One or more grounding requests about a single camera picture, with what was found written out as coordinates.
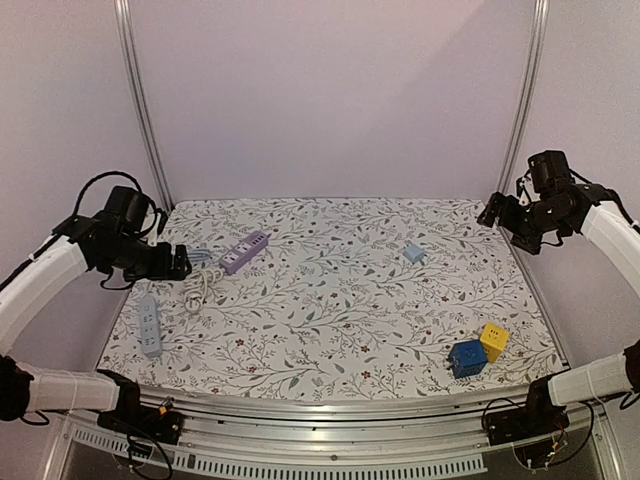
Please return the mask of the grey-blue power strip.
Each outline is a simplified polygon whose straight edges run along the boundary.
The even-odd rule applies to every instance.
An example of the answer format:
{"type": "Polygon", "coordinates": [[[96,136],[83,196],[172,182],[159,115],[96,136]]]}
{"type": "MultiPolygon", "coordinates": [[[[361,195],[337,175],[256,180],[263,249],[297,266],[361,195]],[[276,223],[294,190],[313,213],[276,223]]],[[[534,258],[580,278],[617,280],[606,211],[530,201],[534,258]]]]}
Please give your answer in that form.
{"type": "Polygon", "coordinates": [[[145,295],[140,299],[138,314],[141,350],[148,358],[158,358],[163,353],[161,326],[157,304],[151,295],[145,295]]]}

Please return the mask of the purple power strip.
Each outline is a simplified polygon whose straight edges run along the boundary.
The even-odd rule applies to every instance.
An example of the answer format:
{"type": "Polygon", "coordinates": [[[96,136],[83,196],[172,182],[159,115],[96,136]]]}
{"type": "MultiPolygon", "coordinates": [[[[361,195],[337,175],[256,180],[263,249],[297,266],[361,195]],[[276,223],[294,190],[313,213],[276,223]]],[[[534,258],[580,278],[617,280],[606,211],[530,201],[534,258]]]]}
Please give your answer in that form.
{"type": "Polygon", "coordinates": [[[255,231],[227,250],[218,261],[219,267],[225,274],[233,275],[261,253],[268,246],[268,243],[266,233],[255,231]]]}

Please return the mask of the light blue plug adapter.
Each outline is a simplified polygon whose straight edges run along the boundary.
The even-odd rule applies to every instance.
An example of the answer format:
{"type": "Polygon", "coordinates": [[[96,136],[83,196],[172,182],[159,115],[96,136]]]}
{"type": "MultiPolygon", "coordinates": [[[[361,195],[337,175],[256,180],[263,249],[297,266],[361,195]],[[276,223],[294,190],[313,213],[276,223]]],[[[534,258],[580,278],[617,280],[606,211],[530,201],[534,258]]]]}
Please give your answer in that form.
{"type": "Polygon", "coordinates": [[[403,250],[403,256],[411,263],[417,264],[425,259],[425,252],[422,248],[409,244],[403,250]]]}

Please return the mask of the blue cube socket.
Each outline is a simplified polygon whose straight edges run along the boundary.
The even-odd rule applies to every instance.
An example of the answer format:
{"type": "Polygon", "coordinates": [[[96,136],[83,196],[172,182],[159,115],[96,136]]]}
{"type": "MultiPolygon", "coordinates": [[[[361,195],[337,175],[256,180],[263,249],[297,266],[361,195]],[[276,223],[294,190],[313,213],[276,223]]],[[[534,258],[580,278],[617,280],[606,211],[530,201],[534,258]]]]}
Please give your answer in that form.
{"type": "Polygon", "coordinates": [[[479,340],[454,344],[447,360],[450,363],[451,372],[455,379],[478,375],[488,363],[487,355],[479,340]]]}

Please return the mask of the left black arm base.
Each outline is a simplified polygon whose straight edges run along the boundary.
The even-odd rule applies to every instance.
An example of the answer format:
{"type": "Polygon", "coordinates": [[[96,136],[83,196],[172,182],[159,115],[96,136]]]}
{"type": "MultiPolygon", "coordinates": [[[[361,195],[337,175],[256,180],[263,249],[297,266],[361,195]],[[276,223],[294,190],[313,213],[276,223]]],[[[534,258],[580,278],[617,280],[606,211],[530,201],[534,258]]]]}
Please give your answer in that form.
{"type": "Polygon", "coordinates": [[[177,445],[185,417],[174,409],[174,398],[165,397],[158,406],[139,400],[119,401],[114,410],[98,414],[97,425],[103,429],[131,436],[177,445]]]}

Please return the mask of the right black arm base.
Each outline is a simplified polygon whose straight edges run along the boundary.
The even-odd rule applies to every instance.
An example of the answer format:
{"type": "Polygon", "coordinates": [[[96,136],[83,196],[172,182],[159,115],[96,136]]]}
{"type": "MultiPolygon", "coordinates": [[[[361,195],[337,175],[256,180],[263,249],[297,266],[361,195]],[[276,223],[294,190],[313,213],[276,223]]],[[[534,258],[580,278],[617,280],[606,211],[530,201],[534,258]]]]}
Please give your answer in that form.
{"type": "Polygon", "coordinates": [[[570,425],[565,407],[550,401],[528,401],[511,409],[486,411],[481,426],[491,446],[562,432],[570,425]]]}

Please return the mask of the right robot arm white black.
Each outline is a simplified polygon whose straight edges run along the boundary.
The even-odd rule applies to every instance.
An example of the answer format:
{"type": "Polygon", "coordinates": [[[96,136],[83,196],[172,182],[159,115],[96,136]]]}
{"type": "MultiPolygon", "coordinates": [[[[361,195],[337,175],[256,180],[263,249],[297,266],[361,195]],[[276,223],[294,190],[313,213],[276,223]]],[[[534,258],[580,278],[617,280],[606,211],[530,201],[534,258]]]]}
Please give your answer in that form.
{"type": "MultiPolygon", "coordinates": [[[[537,200],[523,204],[512,195],[495,192],[477,223],[495,225],[512,234],[511,244],[538,254],[543,236],[554,232],[556,244],[572,234],[583,236],[618,270],[634,291],[639,290],[639,223],[624,208],[612,189],[586,181],[572,170],[526,174],[537,200]]],[[[556,411],[572,403],[639,394],[639,344],[594,360],[584,366],[531,383],[517,427],[537,436],[552,424],[556,411]]]]}

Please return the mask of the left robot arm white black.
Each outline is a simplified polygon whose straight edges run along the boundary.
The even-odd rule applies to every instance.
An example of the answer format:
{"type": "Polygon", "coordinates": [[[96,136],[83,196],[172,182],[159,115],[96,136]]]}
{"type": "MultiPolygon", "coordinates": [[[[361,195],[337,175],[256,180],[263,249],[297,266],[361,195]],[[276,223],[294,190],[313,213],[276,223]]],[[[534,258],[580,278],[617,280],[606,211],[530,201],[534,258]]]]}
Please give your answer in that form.
{"type": "Polygon", "coordinates": [[[76,203],[44,243],[1,283],[1,418],[28,413],[90,410],[128,434],[141,433],[159,413],[142,405],[139,385],[110,371],[48,370],[20,363],[9,353],[34,317],[87,272],[107,279],[121,272],[127,288],[141,280],[183,281],[192,272],[187,249],[158,241],[166,213],[130,174],[112,188],[91,217],[76,203]]]}

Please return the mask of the yellow cube socket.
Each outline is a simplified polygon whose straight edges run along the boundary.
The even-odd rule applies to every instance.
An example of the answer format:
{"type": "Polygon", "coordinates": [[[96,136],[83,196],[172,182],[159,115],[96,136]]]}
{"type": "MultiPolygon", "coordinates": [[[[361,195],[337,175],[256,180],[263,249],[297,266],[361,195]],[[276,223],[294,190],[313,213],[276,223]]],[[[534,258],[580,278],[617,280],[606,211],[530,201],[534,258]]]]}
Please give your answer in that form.
{"type": "Polygon", "coordinates": [[[480,342],[489,363],[495,363],[504,353],[509,336],[509,332],[498,325],[492,323],[485,325],[480,342]]]}

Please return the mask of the floral patterned table mat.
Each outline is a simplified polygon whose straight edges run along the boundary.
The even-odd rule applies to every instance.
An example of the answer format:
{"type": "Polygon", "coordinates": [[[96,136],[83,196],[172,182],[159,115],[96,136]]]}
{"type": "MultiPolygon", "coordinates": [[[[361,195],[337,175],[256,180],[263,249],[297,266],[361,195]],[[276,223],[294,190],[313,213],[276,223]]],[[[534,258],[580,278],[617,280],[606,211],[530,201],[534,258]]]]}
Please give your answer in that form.
{"type": "Polygon", "coordinates": [[[185,201],[163,239],[197,252],[183,282],[130,292],[100,359],[140,383],[249,398],[326,402],[526,385],[557,351],[502,235],[477,200],[185,201]],[[249,234],[268,246],[233,275],[220,257],[249,234]],[[403,250],[422,248],[411,264],[403,250]],[[138,306],[157,304],[163,353],[146,357],[138,306]],[[510,336],[478,375],[455,379],[454,344],[487,323],[510,336]]]}

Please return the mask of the right aluminium frame post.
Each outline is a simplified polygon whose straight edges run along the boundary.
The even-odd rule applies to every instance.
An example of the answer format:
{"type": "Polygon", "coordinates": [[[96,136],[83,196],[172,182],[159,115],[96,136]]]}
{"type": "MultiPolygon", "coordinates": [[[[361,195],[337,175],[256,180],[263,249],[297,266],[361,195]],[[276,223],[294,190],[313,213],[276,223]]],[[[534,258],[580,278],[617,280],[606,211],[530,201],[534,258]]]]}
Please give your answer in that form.
{"type": "Polygon", "coordinates": [[[510,181],[515,170],[522,141],[525,136],[529,113],[533,103],[538,72],[543,56],[549,7],[549,0],[537,0],[534,4],[531,35],[526,55],[523,81],[496,188],[496,190],[502,194],[507,193],[509,190],[510,181]]]}

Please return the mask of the aluminium frame post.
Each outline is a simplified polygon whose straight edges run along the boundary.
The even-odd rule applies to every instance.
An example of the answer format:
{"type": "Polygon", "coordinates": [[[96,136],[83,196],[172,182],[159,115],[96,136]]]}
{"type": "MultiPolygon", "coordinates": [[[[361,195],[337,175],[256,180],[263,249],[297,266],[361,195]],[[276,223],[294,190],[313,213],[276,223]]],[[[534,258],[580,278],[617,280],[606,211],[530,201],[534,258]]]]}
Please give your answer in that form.
{"type": "Polygon", "coordinates": [[[537,0],[534,4],[531,35],[526,55],[523,81],[496,188],[496,190],[502,194],[507,193],[509,190],[510,181],[515,170],[522,141],[525,136],[529,113],[533,103],[538,72],[543,56],[549,7],[549,0],[537,0]]]}
{"type": "Polygon", "coordinates": [[[147,161],[159,195],[159,201],[164,209],[171,210],[174,208],[174,200],[146,98],[142,70],[136,48],[130,2],[127,0],[115,0],[114,9],[125,72],[147,161]]]}

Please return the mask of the aluminium front rail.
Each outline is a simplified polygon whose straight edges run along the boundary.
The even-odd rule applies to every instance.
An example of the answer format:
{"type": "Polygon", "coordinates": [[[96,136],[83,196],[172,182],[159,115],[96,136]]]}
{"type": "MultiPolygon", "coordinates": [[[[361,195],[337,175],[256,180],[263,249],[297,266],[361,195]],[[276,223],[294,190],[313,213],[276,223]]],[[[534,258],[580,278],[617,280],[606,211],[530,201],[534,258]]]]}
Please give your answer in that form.
{"type": "Polygon", "coordinates": [[[624,473],[602,406],[571,406],[557,457],[539,458],[543,437],[490,442],[492,412],[523,402],[522,387],[400,400],[265,400],[146,387],[142,400],[172,399],[183,414],[174,445],[127,465],[124,435],[93,413],[60,418],[48,479],[620,479],[624,473]]]}

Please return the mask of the left aluminium frame post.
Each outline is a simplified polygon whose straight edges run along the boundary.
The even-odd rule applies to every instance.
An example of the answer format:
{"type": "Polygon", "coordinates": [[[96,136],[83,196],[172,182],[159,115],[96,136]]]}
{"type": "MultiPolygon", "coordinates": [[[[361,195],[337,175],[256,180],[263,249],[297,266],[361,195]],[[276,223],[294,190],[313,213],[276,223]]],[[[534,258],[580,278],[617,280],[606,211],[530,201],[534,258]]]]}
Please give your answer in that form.
{"type": "Polygon", "coordinates": [[[115,0],[114,9],[125,72],[147,161],[159,195],[159,201],[164,209],[171,210],[174,208],[174,200],[146,98],[142,70],[136,48],[130,2],[127,0],[115,0]]]}

